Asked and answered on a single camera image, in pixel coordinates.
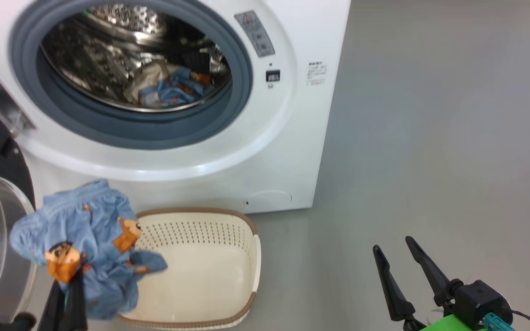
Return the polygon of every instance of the teal connector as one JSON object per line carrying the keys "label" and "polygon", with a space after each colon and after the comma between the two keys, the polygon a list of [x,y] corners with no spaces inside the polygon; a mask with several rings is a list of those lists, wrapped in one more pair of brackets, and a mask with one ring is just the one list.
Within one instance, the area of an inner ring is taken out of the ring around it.
{"label": "teal connector", "polygon": [[488,313],[484,317],[484,327],[488,331],[515,331],[513,327],[504,322],[501,318],[494,315],[493,313]]}

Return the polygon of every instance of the gray floor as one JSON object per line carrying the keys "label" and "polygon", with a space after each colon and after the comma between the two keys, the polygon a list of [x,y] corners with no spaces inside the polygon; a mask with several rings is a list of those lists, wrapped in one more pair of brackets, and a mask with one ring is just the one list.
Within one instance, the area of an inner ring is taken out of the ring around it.
{"label": "gray floor", "polygon": [[263,275],[236,330],[399,330],[376,243],[425,322],[406,235],[530,314],[530,0],[354,0],[324,148],[313,209],[253,216]]}

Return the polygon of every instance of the front-loading washing machine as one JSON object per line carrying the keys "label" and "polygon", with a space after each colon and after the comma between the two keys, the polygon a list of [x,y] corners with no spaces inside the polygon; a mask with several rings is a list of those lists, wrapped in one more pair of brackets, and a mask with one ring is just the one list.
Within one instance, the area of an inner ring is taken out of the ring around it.
{"label": "front-loading washing machine", "polygon": [[0,0],[0,119],[42,196],[312,205],[350,0]]}

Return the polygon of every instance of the beige laundry basket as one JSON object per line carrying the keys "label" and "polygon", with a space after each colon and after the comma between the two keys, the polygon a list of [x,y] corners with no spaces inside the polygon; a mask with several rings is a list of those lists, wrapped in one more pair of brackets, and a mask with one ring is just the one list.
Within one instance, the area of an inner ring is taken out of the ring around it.
{"label": "beige laundry basket", "polygon": [[138,283],[136,308],[118,319],[172,330],[232,327],[248,314],[261,273],[261,243],[251,220],[220,209],[142,212],[137,249],[154,250],[168,269]]}

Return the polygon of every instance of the blue garment with cartoon print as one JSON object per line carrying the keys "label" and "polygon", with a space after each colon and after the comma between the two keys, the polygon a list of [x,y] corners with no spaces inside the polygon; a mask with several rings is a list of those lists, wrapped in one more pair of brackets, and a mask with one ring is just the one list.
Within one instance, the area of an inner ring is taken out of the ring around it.
{"label": "blue garment with cartoon print", "polygon": [[111,319],[136,306],[137,262],[152,264],[149,272],[167,268],[159,254],[133,250],[140,231],[128,198],[97,180],[44,197],[44,207],[14,224],[10,244],[47,266],[64,291],[83,268],[88,317]]}

